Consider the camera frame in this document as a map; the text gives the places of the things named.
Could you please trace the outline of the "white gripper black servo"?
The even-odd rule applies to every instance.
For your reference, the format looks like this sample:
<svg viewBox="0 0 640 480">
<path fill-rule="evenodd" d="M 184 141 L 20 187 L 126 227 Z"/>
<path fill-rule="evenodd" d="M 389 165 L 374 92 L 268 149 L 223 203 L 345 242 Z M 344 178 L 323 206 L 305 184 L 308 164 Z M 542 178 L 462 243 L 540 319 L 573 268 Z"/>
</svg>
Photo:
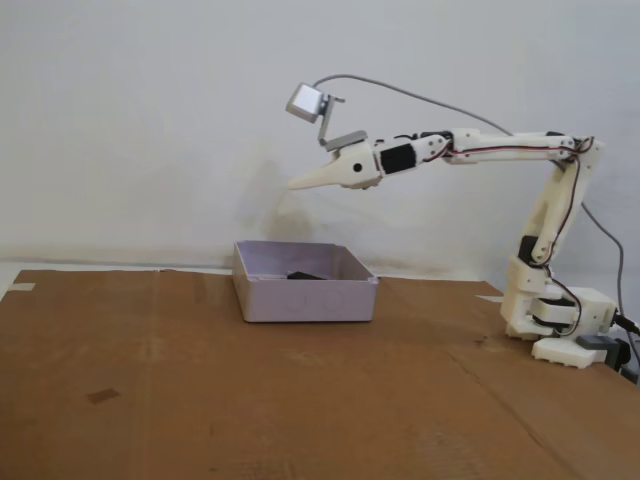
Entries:
<svg viewBox="0 0 640 480">
<path fill-rule="evenodd" d="M 366 189 L 377 185 L 384 177 L 414 169 L 417 154 L 408 143 L 388 148 L 359 142 L 343 147 L 335 160 L 287 182 L 288 190 L 305 190 L 339 185 L 351 189 Z"/>
</svg>

